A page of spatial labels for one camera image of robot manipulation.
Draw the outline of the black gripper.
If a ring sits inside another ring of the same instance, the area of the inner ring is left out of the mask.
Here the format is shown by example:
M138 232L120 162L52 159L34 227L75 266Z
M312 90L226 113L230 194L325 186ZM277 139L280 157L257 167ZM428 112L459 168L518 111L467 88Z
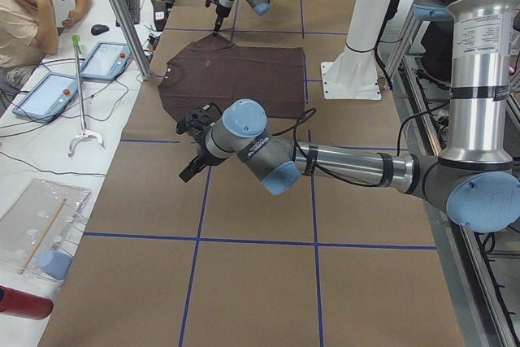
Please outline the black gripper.
M214 33L220 32L222 25L223 25L223 21L225 18L227 18L229 16L231 9L232 9L231 0L217 0L216 1L217 19L214 23L214 30L213 30Z
M206 135L219 119L219 110L212 105L200 106L188 112L176 125L178 135L189 135L200 147L206 145ZM188 183L195 175L208 166L208 158L194 157L179 174L184 183Z

